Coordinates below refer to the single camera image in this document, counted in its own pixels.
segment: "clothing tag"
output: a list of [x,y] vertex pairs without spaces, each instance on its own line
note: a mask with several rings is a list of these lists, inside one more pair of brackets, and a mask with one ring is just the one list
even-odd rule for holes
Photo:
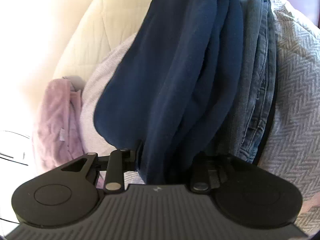
[[65,141],[65,130],[63,128],[60,129],[59,138],[60,141]]

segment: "denim jeans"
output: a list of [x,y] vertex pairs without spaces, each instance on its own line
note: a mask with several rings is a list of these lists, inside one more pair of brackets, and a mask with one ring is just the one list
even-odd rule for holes
[[276,34],[270,0],[240,0],[244,15],[243,62],[237,94],[206,152],[252,162],[265,130],[276,78]]

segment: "silver bolt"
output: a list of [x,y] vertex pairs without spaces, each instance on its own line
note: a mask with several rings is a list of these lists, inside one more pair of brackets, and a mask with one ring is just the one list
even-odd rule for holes
[[195,190],[199,190],[199,191],[205,191],[209,188],[209,185],[206,184],[205,182],[197,182],[193,185],[193,188]]
[[118,190],[121,189],[121,185],[117,182],[110,182],[106,185],[107,190]]

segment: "circular pad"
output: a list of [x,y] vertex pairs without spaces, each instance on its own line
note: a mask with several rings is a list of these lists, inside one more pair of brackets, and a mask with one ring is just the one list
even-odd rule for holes
[[71,198],[71,190],[63,185],[50,184],[38,188],[35,192],[35,199],[42,205],[56,206]]
[[271,173],[240,172],[214,194],[222,212],[254,228],[277,228],[294,222],[302,205],[299,190]]

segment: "navy blue fleece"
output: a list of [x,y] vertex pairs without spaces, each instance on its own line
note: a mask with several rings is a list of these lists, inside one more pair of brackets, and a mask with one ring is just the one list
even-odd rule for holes
[[116,148],[141,139],[143,180],[173,183],[230,110],[242,48],[239,0],[152,0],[97,103],[96,130]]

